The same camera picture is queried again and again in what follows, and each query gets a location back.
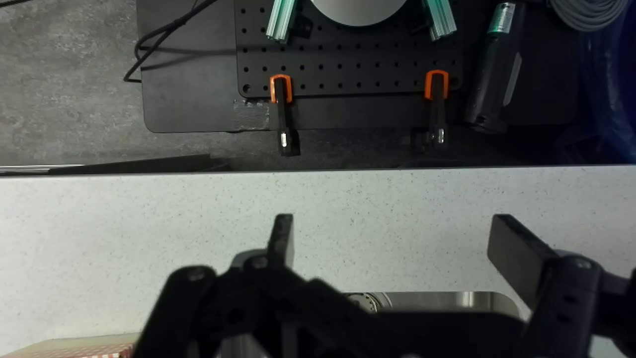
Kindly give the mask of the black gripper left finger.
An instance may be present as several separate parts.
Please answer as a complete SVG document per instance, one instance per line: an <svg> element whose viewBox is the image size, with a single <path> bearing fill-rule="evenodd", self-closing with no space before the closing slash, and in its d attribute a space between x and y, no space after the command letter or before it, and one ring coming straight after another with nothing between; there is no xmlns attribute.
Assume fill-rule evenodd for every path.
<svg viewBox="0 0 636 358"><path fill-rule="evenodd" d="M295 216L281 212L275 216L267 258L271 266L291 266L295 256Z"/></svg>

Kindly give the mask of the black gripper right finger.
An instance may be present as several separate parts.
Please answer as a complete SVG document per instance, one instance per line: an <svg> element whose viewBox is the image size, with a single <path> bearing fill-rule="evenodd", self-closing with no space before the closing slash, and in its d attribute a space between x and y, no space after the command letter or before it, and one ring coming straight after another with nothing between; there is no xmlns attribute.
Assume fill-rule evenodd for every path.
<svg viewBox="0 0 636 358"><path fill-rule="evenodd" d="M557 258L557 250L514 214L496 214L488 258L520 298L534 308L540 302L546 268Z"/></svg>

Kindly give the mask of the grey round robot base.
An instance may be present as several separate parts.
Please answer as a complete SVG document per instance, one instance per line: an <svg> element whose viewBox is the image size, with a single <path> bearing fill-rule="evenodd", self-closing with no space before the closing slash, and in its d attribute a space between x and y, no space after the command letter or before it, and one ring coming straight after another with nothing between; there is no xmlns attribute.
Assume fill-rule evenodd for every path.
<svg viewBox="0 0 636 358"><path fill-rule="evenodd" d="M398 13L408 0L311 0L311 3L329 19L365 27L377 25Z"/></svg>

